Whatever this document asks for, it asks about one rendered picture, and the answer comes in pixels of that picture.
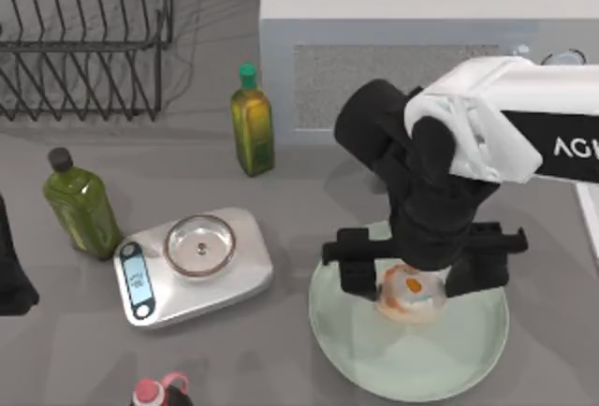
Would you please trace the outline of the dark bottle pink cap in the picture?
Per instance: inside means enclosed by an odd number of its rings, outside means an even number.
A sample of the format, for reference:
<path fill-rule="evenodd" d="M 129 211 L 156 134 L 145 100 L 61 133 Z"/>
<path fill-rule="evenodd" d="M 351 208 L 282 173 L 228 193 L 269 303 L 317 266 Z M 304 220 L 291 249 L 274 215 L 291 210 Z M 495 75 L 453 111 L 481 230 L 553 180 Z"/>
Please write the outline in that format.
<path fill-rule="evenodd" d="M 187 377 L 172 372 L 162 380 L 142 379 L 132 392 L 129 406 L 194 406 L 187 393 Z"/>

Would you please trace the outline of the yellow oil bottle green cap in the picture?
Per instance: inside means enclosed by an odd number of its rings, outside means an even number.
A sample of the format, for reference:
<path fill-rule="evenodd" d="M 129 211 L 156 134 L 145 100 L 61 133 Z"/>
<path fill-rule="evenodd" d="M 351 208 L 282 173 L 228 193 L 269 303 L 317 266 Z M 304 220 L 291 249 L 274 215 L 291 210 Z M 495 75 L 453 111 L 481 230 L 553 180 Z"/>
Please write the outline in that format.
<path fill-rule="evenodd" d="M 238 161 L 248 177 L 274 168 L 274 135 L 271 105 L 258 87 L 252 63 L 239 67 L 240 87 L 231 96 L 231 115 Z"/>

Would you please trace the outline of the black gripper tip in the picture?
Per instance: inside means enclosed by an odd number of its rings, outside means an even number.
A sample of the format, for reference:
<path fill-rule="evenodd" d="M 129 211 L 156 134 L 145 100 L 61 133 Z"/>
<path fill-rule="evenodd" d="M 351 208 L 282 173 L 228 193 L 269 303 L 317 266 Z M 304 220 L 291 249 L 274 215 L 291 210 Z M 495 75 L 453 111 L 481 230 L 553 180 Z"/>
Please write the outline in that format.
<path fill-rule="evenodd" d="M 0 194 L 0 317 L 26 315 L 39 300 L 17 256 L 6 203 Z"/>

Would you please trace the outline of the dark green bottle black cap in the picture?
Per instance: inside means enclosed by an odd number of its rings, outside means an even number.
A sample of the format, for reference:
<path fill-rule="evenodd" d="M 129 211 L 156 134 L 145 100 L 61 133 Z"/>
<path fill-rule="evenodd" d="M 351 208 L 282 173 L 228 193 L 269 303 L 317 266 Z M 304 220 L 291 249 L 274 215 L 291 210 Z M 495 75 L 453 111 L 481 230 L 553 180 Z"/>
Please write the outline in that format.
<path fill-rule="evenodd" d="M 77 250 L 105 261 L 122 240 L 104 182 L 77 167 L 68 149 L 48 153 L 52 173 L 43 183 L 43 195 L 60 226 Z"/>

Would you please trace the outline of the small clear glass bowl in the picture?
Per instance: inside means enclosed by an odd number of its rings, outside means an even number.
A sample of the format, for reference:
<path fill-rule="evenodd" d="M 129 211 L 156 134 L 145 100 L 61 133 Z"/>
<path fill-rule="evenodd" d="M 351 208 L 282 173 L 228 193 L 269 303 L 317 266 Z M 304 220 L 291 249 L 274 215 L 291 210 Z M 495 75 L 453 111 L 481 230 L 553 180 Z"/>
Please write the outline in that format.
<path fill-rule="evenodd" d="M 212 214 L 196 214 L 174 223 L 163 255 L 180 276 L 199 280 L 215 275 L 233 259 L 236 236 L 231 226 Z"/>

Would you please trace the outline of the silver kitchen scale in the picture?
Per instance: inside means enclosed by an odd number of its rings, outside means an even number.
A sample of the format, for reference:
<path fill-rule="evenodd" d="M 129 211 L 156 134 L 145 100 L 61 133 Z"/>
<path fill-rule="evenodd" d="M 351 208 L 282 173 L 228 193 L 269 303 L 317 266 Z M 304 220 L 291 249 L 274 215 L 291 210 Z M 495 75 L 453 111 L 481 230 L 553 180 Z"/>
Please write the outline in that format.
<path fill-rule="evenodd" d="M 243 301 L 270 284 L 273 264 L 255 216 L 240 208 L 200 214 L 225 220 L 236 236 L 233 259 L 211 277 L 184 278 L 166 261 L 164 239 L 179 220 L 129 235 L 115 250 L 113 266 L 130 325 L 142 329 L 171 326 Z"/>

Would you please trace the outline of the pink and white round food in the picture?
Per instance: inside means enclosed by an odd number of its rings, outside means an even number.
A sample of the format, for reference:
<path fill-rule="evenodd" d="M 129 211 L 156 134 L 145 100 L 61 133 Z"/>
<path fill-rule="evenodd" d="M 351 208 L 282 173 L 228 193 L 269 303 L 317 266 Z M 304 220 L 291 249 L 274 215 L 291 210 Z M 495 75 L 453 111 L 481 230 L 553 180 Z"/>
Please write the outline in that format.
<path fill-rule="evenodd" d="M 385 270 L 375 302 L 385 317 L 407 325 L 434 321 L 445 303 L 444 280 L 436 272 L 420 271 L 406 264 Z"/>

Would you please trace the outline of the pale green glass plate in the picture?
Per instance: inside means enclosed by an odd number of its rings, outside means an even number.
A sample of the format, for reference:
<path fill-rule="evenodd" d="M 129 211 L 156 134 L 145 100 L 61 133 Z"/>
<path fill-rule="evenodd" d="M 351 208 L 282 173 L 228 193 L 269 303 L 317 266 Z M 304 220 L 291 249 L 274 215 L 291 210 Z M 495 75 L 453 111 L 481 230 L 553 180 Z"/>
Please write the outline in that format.
<path fill-rule="evenodd" d="M 400 323 L 346 294 L 337 263 L 317 264 L 308 316 L 324 356 L 345 378 L 379 397 L 429 402 L 482 381 L 503 353 L 509 331 L 505 291 L 449 299 L 427 323 Z"/>

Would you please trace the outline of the clear glass dish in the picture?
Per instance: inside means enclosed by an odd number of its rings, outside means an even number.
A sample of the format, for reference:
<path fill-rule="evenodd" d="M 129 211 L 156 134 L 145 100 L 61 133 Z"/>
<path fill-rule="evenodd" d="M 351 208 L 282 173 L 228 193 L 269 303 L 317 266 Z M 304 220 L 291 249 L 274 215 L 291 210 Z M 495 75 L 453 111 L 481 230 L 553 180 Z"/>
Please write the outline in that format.
<path fill-rule="evenodd" d="M 568 49 L 567 51 L 556 51 L 547 55 L 541 65 L 585 65 L 587 64 L 586 55 L 577 49 Z"/>

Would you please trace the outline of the grey speckled cabinet panel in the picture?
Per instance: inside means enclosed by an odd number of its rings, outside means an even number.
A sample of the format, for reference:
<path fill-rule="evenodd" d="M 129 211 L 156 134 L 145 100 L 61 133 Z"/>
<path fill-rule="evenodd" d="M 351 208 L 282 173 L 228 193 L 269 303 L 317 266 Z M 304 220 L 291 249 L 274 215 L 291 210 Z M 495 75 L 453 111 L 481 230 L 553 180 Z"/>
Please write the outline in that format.
<path fill-rule="evenodd" d="M 407 93 L 465 60 L 499 52 L 494 45 L 297 46 L 295 126 L 330 129 L 343 103 L 370 80 L 387 80 Z"/>

